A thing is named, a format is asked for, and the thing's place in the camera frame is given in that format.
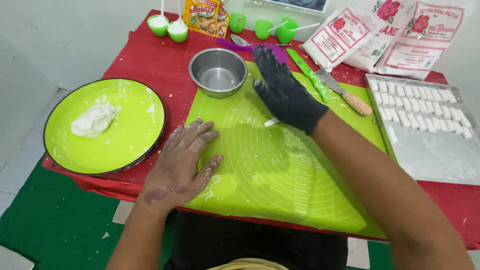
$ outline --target hand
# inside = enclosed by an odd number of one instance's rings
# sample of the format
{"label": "hand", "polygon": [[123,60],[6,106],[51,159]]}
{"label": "hand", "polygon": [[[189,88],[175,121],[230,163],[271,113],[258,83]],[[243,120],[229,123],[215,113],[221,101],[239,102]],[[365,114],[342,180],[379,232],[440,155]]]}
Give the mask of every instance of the hand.
{"label": "hand", "polygon": [[265,80],[254,80],[253,88],[265,105],[277,119],[310,135],[328,107],[307,92],[286,63],[278,63],[271,49],[260,45],[253,58]]}
{"label": "hand", "polygon": [[186,127],[180,125],[170,134],[137,198],[137,203],[146,210],[168,213],[194,199],[207,186],[223,156],[214,156],[197,173],[200,154],[219,134],[218,131],[206,132],[214,125],[213,121],[202,122],[199,118]]}

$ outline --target green cup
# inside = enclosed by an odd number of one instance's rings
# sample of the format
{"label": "green cup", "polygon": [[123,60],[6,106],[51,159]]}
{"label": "green cup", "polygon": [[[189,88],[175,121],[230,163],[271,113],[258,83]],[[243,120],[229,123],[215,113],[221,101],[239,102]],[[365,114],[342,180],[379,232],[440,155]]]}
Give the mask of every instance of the green cup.
{"label": "green cup", "polygon": [[264,40],[267,39],[272,31],[269,31],[273,28],[273,23],[267,20],[258,20],[255,22],[255,35],[258,39]]}
{"label": "green cup", "polygon": [[290,31],[290,29],[295,29],[299,27],[297,22],[293,20],[292,18],[284,17],[282,19],[282,23],[288,22],[278,28],[277,31],[277,36],[278,36],[278,41],[280,43],[286,44],[292,41],[292,39],[295,37],[295,34],[297,31]]}
{"label": "green cup", "polygon": [[158,17],[158,16],[160,16],[160,15],[152,15],[152,16],[148,17],[147,24],[156,36],[164,37],[164,36],[167,35],[167,25],[165,25],[164,27],[153,27],[149,23],[150,19]]}
{"label": "green cup", "polygon": [[245,23],[247,23],[247,17],[241,13],[232,13],[230,14],[230,19],[228,21],[228,26],[233,33],[238,34],[243,31],[245,27]]}
{"label": "green cup", "polygon": [[188,28],[187,28],[186,24],[185,24],[185,28],[187,30],[185,30],[185,32],[180,33],[180,34],[174,34],[174,33],[170,32],[170,29],[167,29],[168,35],[172,38],[173,41],[175,41],[177,43],[182,43],[187,39],[187,35],[188,35]]}

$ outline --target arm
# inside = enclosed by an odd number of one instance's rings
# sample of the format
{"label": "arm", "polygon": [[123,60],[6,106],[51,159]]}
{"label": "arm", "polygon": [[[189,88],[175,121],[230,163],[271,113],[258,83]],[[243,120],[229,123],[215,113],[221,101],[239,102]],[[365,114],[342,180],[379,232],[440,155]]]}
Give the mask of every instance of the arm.
{"label": "arm", "polygon": [[315,100],[271,50],[260,46],[253,56],[264,77],[253,82],[260,98],[312,136],[387,236],[397,269],[474,269],[450,222],[408,174]]}
{"label": "arm", "polygon": [[163,146],[148,172],[107,270],[158,270],[163,230],[168,213],[194,199],[208,184],[222,155],[214,156],[198,173],[196,163],[218,131],[202,119],[186,127],[178,126]]}

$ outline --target red tablecloth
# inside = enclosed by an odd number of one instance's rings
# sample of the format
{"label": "red tablecloth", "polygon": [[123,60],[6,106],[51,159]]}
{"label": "red tablecloth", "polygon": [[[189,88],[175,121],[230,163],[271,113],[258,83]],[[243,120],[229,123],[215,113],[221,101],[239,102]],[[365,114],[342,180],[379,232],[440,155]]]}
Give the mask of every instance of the red tablecloth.
{"label": "red tablecloth", "polygon": [[[146,18],[153,14],[159,14],[159,11],[152,10]],[[177,19],[174,14],[166,13],[166,16],[170,21]],[[165,106],[166,124],[158,147],[158,149],[161,149],[165,139],[173,129],[179,124],[185,123],[197,91],[197,86],[188,73],[190,59],[199,51],[217,47],[217,44],[215,38],[194,31],[189,31],[186,42],[182,44],[174,43],[169,37],[157,37],[150,31],[146,18],[137,30],[129,33],[127,44],[105,72],[103,78],[120,77],[140,81],[150,86],[162,98]],[[254,44],[261,43],[255,37],[253,31],[244,30],[239,36]],[[278,43],[276,37],[273,36],[264,42]],[[315,70],[316,65],[310,57],[299,49],[299,44],[301,42],[292,41],[287,48],[297,51]],[[244,60],[253,61],[251,53],[237,53]],[[288,66],[292,71],[301,72],[291,59]],[[341,64],[331,72],[331,75],[339,82],[365,87],[363,82],[365,72],[353,67]],[[443,74],[437,72],[430,72],[425,81],[447,84]],[[47,169],[71,176],[83,190],[122,200],[135,201],[148,170],[158,157],[157,150],[150,158],[130,170],[103,175],[102,177],[83,176],[64,171],[55,166],[48,156],[45,157],[42,165]],[[468,249],[480,249],[480,186],[425,181],[420,181],[419,185],[435,200],[461,233],[466,247]],[[286,222],[257,218],[231,218],[317,231],[317,229],[311,227]]]}

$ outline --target white dough piece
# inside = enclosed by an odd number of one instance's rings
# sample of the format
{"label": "white dough piece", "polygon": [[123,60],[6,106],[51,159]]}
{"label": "white dough piece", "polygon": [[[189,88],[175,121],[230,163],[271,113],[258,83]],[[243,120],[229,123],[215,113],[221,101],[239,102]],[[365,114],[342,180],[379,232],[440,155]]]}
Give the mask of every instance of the white dough piece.
{"label": "white dough piece", "polygon": [[384,109],[384,114],[385,114],[385,119],[386,120],[392,120],[392,114],[390,113],[390,110],[388,108]]}
{"label": "white dough piece", "polygon": [[419,129],[421,131],[427,130],[427,124],[425,124],[425,121],[421,115],[415,115],[415,119],[417,119],[417,123],[419,124]]}
{"label": "white dough piece", "polygon": [[407,96],[407,98],[413,97],[413,91],[411,87],[405,86],[403,89],[405,90],[405,95]]}
{"label": "white dough piece", "polygon": [[410,101],[408,100],[408,98],[406,97],[403,97],[402,98],[402,103],[403,103],[403,108],[407,111],[411,111],[412,110],[412,106],[410,105]]}
{"label": "white dough piece", "polygon": [[427,105],[425,105],[425,101],[419,99],[418,102],[419,102],[420,112],[428,112]]}
{"label": "white dough piece", "polygon": [[448,95],[445,92],[444,89],[439,89],[438,93],[440,94],[440,97],[442,98],[442,101],[448,101]]}
{"label": "white dough piece", "polygon": [[380,96],[379,92],[374,92],[373,93],[373,98],[375,98],[375,102],[377,102],[377,104],[382,103],[382,97]]}
{"label": "white dough piece", "polygon": [[440,108],[440,104],[438,102],[434,101],[432,102],[433,104],[433,111],[435,112],[436,116],[441,116],[443,115],[442,109]]}
{"label": "white dough piece", "polygon": [[378,91],[377,81],[371,80],[371,81],[368,81],[368,83],[370,84],[370,89],[371,89],[373,92]]}
{"label": "white dough piece", "polygon": [[456,102],[456,98],[455,98],[454,94],[452,93],[452,91],[445,90],[445,93],[448,96],[448,102],[450,102],[450,103],[455,103]]}
{"label": "white dough piece", "polygon": [[403,106],[402,100],[399,97],[395,97],[395,106],[397,107]]}
{"label": "white dough piece", "polygon": [[413,113],[407,114],[407,118],[410,121],[411,128],[416,129],[416,128],[419,127],[419,124],[418,124],[417,120],[415,120],[415,116],[413,115]]}
{"label": "white dough piece", "polygon": [[274,124],[276,124],[276,123],[278,123],[278,122],[280,122],[280,121],[279,121],[276,117],[274,117],[274,118],[266,121],[266,122],[264,123],[264,126],[269,127],[269,126],[272,126],[272,125],[274,125]]}
{"label": "white dough piece", "polygon": [[382,97],[382,104],[388,105],[390,102],[388,101],[387,93],[381,93],[380,96]]}
{"label": "white dough piece", "polygon": [[387,83],[386,82],[378,82],[378,89],[380,90],[380,92],[386,93],[388,91]]}
{"label": "white dough piece", "polygon": [[452,120],[455,121],[455,122],[459,122],[460,121],[460,115],[458,115],[456,109],[452,108],[452,107],[449,107],[448,109],[450,110],[450,114],[452,115]]}
{"label": "white dough piece", "polygon": [[388,137],[390,138],[390,142],[392,144],[395,144],[398,142],[398,138],[395,136],[395,131],[393,130],[393,127],[388,126],[387,133],[388,133]]}
{"label": "white dough piece", "polygon": [[405,96],[405,91],[404,91],[402,86],[397,86],[396,87],[396,93],[397,93],[397,95],[399,95],[401,97]]}
{"label": "white dough piece", "polygon": [[427,100],[427,94],[425,93],[425,89],[419,86],[420,98],[421,100]]}
{"label": "white dough piece", "polygon": [[395,94],[395,84],[392,82],[387,83],[388,92],[390,94]]}
{"label": "white dough piece", "polygon": [[440,130],[440,121],[437,118],[432,117],[432,124],[436,130]]}
{"label": "white dough piece", "polygon": [[435,109],[433,108],[432,102],[430,100],[427,100],[425,102],[425,105],[427,106],[428,112],[434,112],[435,111]]}
{"label": "white dough piece", "polygon": [[382,118],[382,120],[387,120],[387,116],[385,116],[384,109],[379,107],[378,111],[380,111],[380,117]]}
{"label": "white dough piece", "polygon": [[452,115],[450,114],[450,110],[448,109],[447,106],[442,105],[440,108],[442,108],[442,112],[444,113],[445,118],[452,118]]}
{"label": "white dough piece", "polygon": [[440,119],[438,122],[440,122],[440,130],[448,131],[448,127],[447,127],[447,124],[445,123],[445,120]]}
{"label": "white dough piece", "polygon": [[453,125],[455,126],[455,133],[457,134],[462,134],[463,133],[463,128],[458,122],[453,122]]}
{"label": "white dough piece", "polygon": [[402,126],[411,127],[410,121],[408,120],[408,117],[403,110],[399,110],[397,114],[398,114],[398,117],[400,118],[400,122],[402,123]]}
{"label": "white dough piece", "polygon": [[427,94],[427,100],[433,100],[433,95],[432,95],[432,92],[430,91],[430,88],[425,86],[423,89],[425,89],[425,94]]}
{"label": "white dough piece", "polygon": [[388,96],[388,104],[395,105],[395,99],[393,98],[393,96]]}
{"label": "white dough piece", "polygon": [[412,91],[413,91],[413,97],[414,98],[420,98],[421,97],[418,87],[412,86]]}
{"label": "white dough piece", "polygon": [[470,133],[470,130],[468,130],[468,128],[466,126],[462,126],[462,129],[463,129],[463,137],[465,139],[472,138],[472,133]]}
{"label": "white dough piece", "polygon": [[445,120],[445,124],[447,124],[448,131],[454,131],[455,130],[455,125],[453,123],[454,122],[450,119]]}
{"label": "white dough piece", "polygon": [[420,111],[420,105],[416,98],[409,98],[410,105],[412,106],[412,111]]}
{"label": "white dough piece", "polygon": [[456,111],[457,111],[458,115],[460,116],[460,123],[462,123],[462,126],[472,127],[472,124],[470,124],[470,121],[465,117],[462,110],[457,109]]}
{"label": "white dough piece", "polygon": [[430,92],[432,93],[433,100],[435,101],[442,101],[442,97],[438,93],[438,90],[435,88],[430,88]]}
{"label": "white dough piece", "polygon": [[392,121],[398,123],[400,122],[400,118],[398,117],[398,114],[396,113],[395,109],[389,109],[390,114],[392,115]]}
{"label": "white dough piece", "polygon": [[433,126],[432,120],[430,118],[425,118],[425,124],[427,125],[427,130],[429,132],[435,132],[435,127]]}
{"label": "white dough piece", "polygon": [[101,135],[116,119],[121,107],[107,103],[95,104],[82,113],[70,125],[72,133],[82,137],[97,137]]}

